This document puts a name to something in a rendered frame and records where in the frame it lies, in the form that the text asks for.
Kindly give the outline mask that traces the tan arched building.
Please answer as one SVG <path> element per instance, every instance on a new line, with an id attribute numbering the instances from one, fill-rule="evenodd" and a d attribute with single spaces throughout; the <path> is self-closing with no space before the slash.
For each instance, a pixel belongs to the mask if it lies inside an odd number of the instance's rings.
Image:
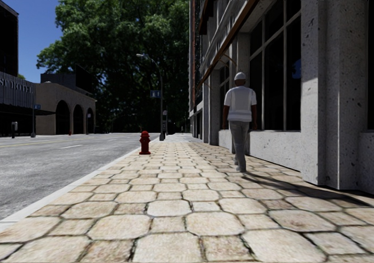
<path id="1" fill-rule="evenodd" d="M 42 113 L 36 132 L 45 135 L 90 134 L 95 132 L 96 100 L 89 72 L 43 73 L 36 84 L 36 103 Z"/>

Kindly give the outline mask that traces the red fire hydrant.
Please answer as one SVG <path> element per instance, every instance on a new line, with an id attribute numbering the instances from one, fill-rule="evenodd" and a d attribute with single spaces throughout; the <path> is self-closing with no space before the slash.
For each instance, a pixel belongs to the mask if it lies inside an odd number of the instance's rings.
<path id="1" fill-rule="evenodd" d="M 141 144 L 141 151 L 139 152 L 140 155 L 150 155 L 149 151 L 149 143 L 150 143 L 150 135 L 147 131 L 142 131 L 141 132 L 141 137 L 139 140 Z"/>

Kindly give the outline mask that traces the grey building with fire stairs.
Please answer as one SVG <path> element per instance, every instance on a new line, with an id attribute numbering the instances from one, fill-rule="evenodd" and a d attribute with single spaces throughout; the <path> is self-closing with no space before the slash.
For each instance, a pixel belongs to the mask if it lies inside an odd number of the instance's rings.
<path id="1" fill-rule="evenodd" d="M 190 131 L 195 138 L 202 138 L 202 116 L 198 104 L 202 101 L 200 81 L 200 35 L 199 23 L 202 0 L 189 0 L 189 120 Z"/>

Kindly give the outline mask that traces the pale concrete building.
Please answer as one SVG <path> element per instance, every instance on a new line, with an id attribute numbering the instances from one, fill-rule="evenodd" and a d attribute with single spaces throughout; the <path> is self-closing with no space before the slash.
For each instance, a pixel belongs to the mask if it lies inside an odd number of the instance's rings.
<path id="1" fill-rule="evenodd" d="M 202 0 L 202 140 L 232 148 L 237 72 L 257 97 L 246 153 L 374 195 L 374 0 Z"/>

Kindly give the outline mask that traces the sign on a post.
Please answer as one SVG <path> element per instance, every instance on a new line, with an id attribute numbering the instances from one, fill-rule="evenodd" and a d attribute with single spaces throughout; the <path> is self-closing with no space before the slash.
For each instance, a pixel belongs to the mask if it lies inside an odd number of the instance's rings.
<path id="1" fill-rule="evenodd" d="M 32 133 L 30 137 L 35 138 L 36 137 L 36 132 L 35 132 L 35 118 L 36 114 L 35 111 L 39 110 L 41 108 L 40 104 L 34 104 L 32 108 Z"/>

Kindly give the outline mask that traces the person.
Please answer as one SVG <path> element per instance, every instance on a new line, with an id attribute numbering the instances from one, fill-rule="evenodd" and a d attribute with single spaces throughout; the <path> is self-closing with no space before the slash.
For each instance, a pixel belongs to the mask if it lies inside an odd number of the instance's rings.
<path id="1" fill-rule="evenodd" d="M 237 165 L 237 171 L 244 173 L 245 143 L 249 124 L 252 123 L 253 130 L 257 130 L 257 100 L 255 91 L 245 86 L 245 73 L 238 72 L 234 82 L 235 87 L 225 95 L 222 127 L 226 128 L 226 122 L 229 122 L 235 149 L 234 164 Z"/>

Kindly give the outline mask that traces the grey street lamp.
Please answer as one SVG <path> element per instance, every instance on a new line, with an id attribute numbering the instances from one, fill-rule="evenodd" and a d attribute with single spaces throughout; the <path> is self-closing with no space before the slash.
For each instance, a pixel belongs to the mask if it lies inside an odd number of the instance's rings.
<path id="1" fill-rule="evenodd" d="M 158 65 L 158 63 L 156 61 L 154 61 L 152 58 L 150 58 L 148 55 L 146 54 L 136 54 L 137 57 L 139 58 L 145 58 L 145 59 L 148 59 L 150 60 L 151 62 L 153 62 L 158 70 L 158 73 L 159 73 L 159 83 L 160 83 L 160 136 L 159 136 L 159 140 L 160 141 L 164 141 L 165 140 L 165 133 L 164 133 L 164 130 L 163 130 L 163 80 L 162 80 L 162 73 L 161 73 L 161 70 L 160 70 L 160 67 Z"/>

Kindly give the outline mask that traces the trees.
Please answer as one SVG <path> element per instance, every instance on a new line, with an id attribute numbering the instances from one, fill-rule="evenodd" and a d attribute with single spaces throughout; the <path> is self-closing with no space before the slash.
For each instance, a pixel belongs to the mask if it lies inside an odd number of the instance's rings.
<path id="1" fill-rule="evenodd" d="M 102 132 L 160 130 L 159 73 L 168 132 L 179 132 L 188 108 L 189 0 L 58 0 L 60 39 L 37 67 L 93 76 L 96 125 Z"/>

